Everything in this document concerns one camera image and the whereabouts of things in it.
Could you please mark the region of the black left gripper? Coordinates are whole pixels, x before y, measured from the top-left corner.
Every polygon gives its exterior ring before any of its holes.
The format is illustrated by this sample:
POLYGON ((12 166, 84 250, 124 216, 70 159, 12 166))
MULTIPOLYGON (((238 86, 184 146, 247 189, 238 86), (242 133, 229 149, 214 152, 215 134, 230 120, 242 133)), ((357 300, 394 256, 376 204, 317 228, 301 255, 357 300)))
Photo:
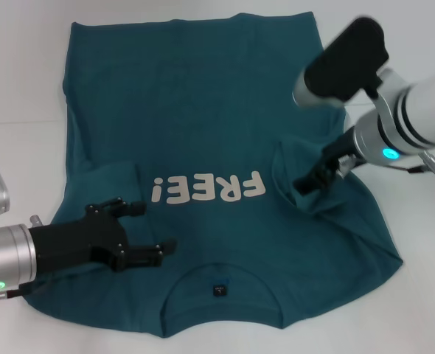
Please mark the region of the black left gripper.
POLYGON ((177 241, 169 239, 152 246, 128 246, 122 217, 144 215, 144 201, 128 203, 121 197, 86 206, 85 215, 68 223, 29 229, 35 247, 37 274, 102 263, 115 272, 130 268, 160 267, 175 253, 177 241))

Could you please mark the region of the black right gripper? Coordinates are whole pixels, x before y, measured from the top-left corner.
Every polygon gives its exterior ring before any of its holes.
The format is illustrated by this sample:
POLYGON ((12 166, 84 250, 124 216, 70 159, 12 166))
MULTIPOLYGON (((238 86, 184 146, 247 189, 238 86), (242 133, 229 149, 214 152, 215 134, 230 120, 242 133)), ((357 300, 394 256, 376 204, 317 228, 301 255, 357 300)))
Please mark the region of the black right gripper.
POLYGON ((344 156, 358 157, 354 131, 346 131, 334 142, 324 147, 321 158, 306 175, 293 182, 293 187, 300 195, 308 195, 316 190, 326 190, 336 180, 339 169, 338 160, 344 156))

